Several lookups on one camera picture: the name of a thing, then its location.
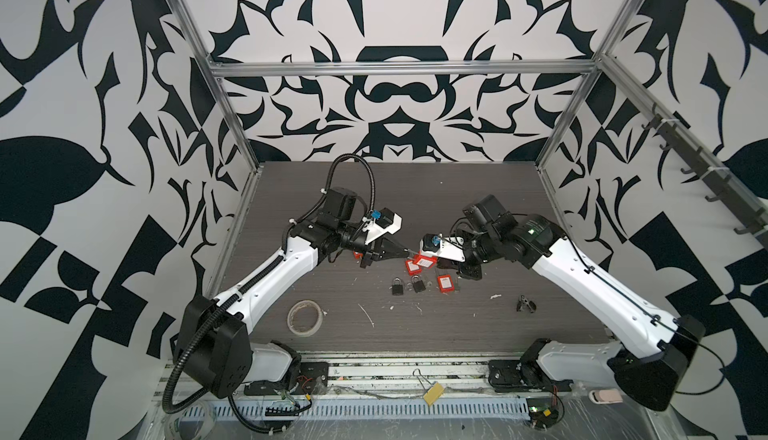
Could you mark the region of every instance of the roll of tape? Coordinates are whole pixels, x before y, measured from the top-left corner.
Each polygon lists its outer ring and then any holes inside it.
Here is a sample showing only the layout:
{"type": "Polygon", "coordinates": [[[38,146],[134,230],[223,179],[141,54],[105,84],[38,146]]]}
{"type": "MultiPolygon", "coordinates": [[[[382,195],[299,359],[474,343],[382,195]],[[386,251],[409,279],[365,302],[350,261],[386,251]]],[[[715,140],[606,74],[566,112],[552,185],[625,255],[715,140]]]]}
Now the roll of tape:
{"type": "Polygon", "coordinates": [[[315,301],[300,301],[297,302],[296,305],[291,307],[291,309],[288,311],[288,330],[290,330],[293,335],[296,336],[312,336],[315,333],[317,333],[318,330],[320,330],[320,326],[322,325],[322,309],[320,309],[320,305],[317,304],[315,301]],[[296,312],[300,311],[301,309],[305,309],[307,307],[312,307],[317,311],[317,321],[315,322],[315,325],[312,326],[309,330],[296,330],[296,328],[293,327],[293,317],[296,315],[296,312]]]}

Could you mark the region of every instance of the damask wallpaper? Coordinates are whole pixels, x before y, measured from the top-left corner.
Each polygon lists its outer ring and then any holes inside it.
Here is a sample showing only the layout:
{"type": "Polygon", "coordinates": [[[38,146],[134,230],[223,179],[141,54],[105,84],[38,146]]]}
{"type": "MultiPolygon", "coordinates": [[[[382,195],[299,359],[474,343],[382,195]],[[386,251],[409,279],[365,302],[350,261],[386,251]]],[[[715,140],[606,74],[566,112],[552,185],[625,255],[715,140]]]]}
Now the damask wallpaper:
{"type": "MultiPolygon", "coordinates": [[[[186,0],[215,62],[589,59],[622,0],[186,0]]],[[[577,74],[227,79],[260,160],[533,161],[577,74]]]]}
{"type": "MultiPolygon", "coordinates": [[[[766,179],[766,0],[646,0],[615,50],[756,195],[766,179]]],[[[652,303],[706,328],[672,405],[696,438],[768,435],[768,252],[638,109],[600,77],[547,173],[592,258],[652,303]],[[718,384],[722,377],[725,380],[718,384]]]]}
{"type": "Polygon", "coordinates": [[[137,427],[248,174],[164,0],[0,1],[0,437],[137,427]]]}
{"type": "Polygon", "coordinates": [[[578,74],[229,78],[257,158],[533,161],[578,74]]]}
{"type": "Polygon", "coordinates": [[[214,60],[572,59],[622,0],[187,0],[214,60]]]}

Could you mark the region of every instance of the wood grain surface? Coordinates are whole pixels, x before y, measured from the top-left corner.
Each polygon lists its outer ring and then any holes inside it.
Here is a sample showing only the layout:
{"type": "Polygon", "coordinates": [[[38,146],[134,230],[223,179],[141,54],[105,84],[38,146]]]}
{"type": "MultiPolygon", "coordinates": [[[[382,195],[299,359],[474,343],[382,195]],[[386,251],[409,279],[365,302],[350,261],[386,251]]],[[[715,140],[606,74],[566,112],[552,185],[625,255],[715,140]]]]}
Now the wood grain surface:
{"type": "MultiPolygon", "coordinates": [[[[266,163],[223,288],[274,253],[288,219],[304,213],[320,196],[329,165],[266,163]]],[[[394,237],[413,250],[424,234],[447,233],[465,205],[487,194],[494,194],[513,213],[555,220],[533,164],[373,164],[372,170],[376,208],[389,207],[402,216],[402,228],[394,237]]],[[[333,185],[349,188],[368,202],[367,175],[360,165],[341,164],[333,185]]],[[[359,205],[352,219],[361,214],[359,205]]],[[[404,296],[395,297],[392,280],[408,279],[402,261],[362,269],[345,251],[335,263],[323,262],[294,283],[259,321],[251,339],[275,339],[300,351],[368,352],[521,352],[539,337],[606,340],[589,311],[519,263],[498,260],[483,270],[481,281],[457,280],[458,291],[440,293],[432,268],[422,274],[425,283],[432,284],[427,291],[406,288],[404,296]],[[515,312],[521,294],[536,302],[536,313],[515,312]],[[318,302],[327,313],[320,331],[307,338],[294,336],[286,325],[288,310],[302,300],[318,302]]]]}

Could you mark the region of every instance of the black padlock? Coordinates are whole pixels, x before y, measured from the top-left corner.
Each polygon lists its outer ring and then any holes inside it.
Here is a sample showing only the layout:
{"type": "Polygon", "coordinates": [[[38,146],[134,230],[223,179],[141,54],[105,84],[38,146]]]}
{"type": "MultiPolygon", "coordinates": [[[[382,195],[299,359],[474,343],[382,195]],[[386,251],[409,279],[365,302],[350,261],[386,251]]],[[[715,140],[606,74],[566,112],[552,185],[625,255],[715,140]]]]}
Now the black padlock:
{"type": "Polygon", "coordinates": [[[411,277],[411,284],[413,285],[413,291],[416,293],[427,290],[427,287],[424,286],[424,281],[418,278],[418,275],[411,277]]]}
{"type": "Polygon", "coordinates": [[[392,281],[392,295],[402,295],[405,291],[402,288],[402,281],[396,278],[392,281]]]}

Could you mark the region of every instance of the metal clip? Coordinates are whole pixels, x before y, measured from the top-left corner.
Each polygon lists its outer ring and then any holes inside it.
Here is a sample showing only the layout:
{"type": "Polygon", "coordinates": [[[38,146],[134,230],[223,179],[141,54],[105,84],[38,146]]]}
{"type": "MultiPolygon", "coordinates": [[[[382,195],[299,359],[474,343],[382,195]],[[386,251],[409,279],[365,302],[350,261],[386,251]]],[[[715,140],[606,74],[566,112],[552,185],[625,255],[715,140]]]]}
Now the metal clip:
{"type": "Polygon", "coordinates": [[[525,295],[521,295],[518,299],[518,307],[516,310],[521,312],[523,311],[523,308],[528,310],[529,313],[533,313],[536,311],[536,304],[525,298],[525,295]]]}

